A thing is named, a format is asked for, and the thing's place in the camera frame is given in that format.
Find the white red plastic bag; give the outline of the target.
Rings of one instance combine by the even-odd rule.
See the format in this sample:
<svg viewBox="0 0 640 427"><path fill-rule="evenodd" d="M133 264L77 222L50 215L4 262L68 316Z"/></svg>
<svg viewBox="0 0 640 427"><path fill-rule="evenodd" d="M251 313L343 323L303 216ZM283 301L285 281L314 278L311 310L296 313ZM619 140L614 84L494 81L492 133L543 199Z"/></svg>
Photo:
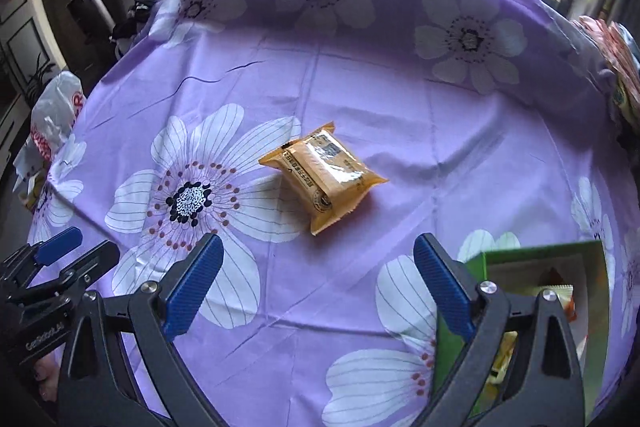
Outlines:
<svg viewBox="0 0 640 427"><path fill-rule="evenodd" d="M85 101L80 79L63 70L47 83L32 109L29 135L13 161L13 192L30 212L35 211L54 156L70 139Z"/></svg>

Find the orange-yellow snack packet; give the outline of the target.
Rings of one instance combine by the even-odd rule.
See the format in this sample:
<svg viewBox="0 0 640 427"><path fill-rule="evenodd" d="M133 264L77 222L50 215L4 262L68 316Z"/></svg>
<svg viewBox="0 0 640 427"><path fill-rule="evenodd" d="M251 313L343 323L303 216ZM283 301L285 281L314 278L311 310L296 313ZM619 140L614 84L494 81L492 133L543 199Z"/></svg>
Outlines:
<svg viewBox="0 0 640 427"><path fill-rule="evenodd" d="M334 135L328 122L258 159L277 169L302 201L318 235L353 212L373 187L387 182Z"/></svg>

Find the stick vacuum cleaner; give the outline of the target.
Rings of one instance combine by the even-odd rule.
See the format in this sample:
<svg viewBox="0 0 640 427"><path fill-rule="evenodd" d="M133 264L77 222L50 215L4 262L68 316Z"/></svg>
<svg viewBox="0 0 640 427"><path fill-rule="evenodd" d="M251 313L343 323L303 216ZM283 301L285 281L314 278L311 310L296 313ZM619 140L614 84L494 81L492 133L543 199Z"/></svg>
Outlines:
<svg viewBox="0 0 640 427"><path fill-rule="evenodd" d="M67 9L89 41L111 39L115 22L102 0L70 0Z"/></svg>

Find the pale yellow green snack packet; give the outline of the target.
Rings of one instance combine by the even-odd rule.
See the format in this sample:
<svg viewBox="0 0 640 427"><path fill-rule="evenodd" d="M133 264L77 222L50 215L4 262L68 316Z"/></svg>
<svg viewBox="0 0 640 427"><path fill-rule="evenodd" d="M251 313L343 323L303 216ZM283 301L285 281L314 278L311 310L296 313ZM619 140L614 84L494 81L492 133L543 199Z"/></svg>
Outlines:
<svg viewBox="0 0 640 427"><path fill-rule="evenodd" d="M568 323L572 323L577 319L577 312L574 298L574 287L572 285L562 286L528 286L520 288L518 295L536 297L543 291L553 291L558 297L561 307L563 308L565 317ZM492 362L491 370L487 378L487 384L498 387L506 378L506 372L508 371L509 364L513 357L516 340L518 340L518 333L506 332L502 336L500 347L498 349L495 360Z"/></svg>

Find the pile of folded cloths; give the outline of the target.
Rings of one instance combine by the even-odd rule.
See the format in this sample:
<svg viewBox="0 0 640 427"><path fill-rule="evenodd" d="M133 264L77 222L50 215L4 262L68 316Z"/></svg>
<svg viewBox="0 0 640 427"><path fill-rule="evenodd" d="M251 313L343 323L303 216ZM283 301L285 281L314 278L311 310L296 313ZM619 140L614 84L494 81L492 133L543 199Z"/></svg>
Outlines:
<svg viewBox="0 0 640 427"><path fill-rule="evenodd" d="M639 45L621 23L607 23L581 15L574 25L599 49L608 68L614 72L613 103L624 121L639 133Z"/></svg>

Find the orange snack packet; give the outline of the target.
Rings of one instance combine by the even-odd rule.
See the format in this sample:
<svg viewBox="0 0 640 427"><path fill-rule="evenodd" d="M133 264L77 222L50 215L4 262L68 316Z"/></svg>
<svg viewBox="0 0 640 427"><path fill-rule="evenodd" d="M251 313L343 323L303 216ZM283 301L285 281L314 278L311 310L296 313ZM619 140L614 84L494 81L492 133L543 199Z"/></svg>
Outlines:
<svg viewBox="0 0 640 427"><path fill-rule="evenodd" d="M565 284L566 284L565 280L563 279L560 272L557 269L555 269L555 267L551 267L548 270L542 272L540 274L540 277L538 277L538 282L537 282L538 286L544 286L544 287L562 286Z"/></svg>

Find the green cardboard box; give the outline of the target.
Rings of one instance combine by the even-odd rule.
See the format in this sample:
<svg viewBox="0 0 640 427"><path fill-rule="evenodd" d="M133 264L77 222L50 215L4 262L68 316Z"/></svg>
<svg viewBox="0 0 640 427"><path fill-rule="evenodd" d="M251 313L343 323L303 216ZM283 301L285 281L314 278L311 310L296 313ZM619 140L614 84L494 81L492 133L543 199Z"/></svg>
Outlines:
<svg viewBox="0 0 640 427"><path fill-rule="evenodd" d="M570 323L570 330L582 370L585 415L592 418L602 387L610 329L608 269L602 243L523 247L511 233L494 239L476 231L465 239L456 259L465 263L478 281L493 281L509 293L538 286L540 274L551 267L574 287L577 319Z"/></svg>

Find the purple floral tablecloth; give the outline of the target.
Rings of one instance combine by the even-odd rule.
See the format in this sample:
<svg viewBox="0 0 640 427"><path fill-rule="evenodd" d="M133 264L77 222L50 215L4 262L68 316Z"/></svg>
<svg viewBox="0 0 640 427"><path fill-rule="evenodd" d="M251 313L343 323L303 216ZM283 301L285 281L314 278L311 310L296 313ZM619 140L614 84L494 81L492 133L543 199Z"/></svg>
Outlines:
<svg viewBox="0 0 640 427"><path fill-rule="evenodd" d="M639 203L599 50L541 0L165 0L53 159L29 237L70 225L158 280L207 232L224 265L177 348L233 426L407 426L434 378L433 233L597 239L610 329L596 411L639 308ZM387 182L318 235L258 159L328 122Z"/></svg>

